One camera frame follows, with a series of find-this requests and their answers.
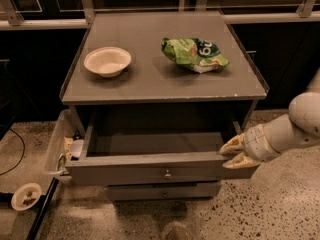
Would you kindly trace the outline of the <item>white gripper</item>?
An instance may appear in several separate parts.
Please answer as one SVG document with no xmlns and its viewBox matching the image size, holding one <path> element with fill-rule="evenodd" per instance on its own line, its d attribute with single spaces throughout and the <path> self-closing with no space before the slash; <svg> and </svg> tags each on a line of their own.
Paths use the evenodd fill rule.
<svg viewBox="0 0 320 240">
<path fill-rule="evenodd" d="M 219 153 L 222 155 L 237 154 L 223 164 L 223 167 L 227 169 L 252 168 L 258 166 L 260 162 L 269 162 L 280 156 L 267 141 L 262 124 L 231 138 L 220 148 Z"/>
</svg>

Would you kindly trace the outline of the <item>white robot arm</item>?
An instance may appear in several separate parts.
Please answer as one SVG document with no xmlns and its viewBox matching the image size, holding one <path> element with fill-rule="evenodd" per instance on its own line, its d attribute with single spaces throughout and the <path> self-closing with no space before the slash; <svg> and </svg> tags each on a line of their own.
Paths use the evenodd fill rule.
<svg viewBox="0 0 320 240">
<path fill-rule="evenodd" d="M 250 168 L 280 157 L 285 151 L 320 143 L 320 69 L 302 94 L 289 104 L 288 113 L 234 136 L 220 154 L 239 151 L 223 164 L 227 169 Z"/>
</svg>

